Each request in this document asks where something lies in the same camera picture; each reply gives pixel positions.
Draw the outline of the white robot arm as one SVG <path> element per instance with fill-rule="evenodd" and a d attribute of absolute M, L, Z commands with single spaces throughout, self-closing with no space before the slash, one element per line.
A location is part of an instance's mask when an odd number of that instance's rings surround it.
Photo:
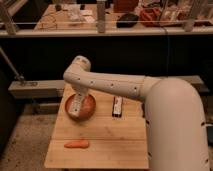
<path fill-rule="evenodd" d="M 140 101 L 145 106 L 150 171 L 210 171 L 205 112 L 197 90 L 179 78 L 95 73 L 90 61 L 74 58 L 63 74 L 78 93 L 94 89 Z"/>

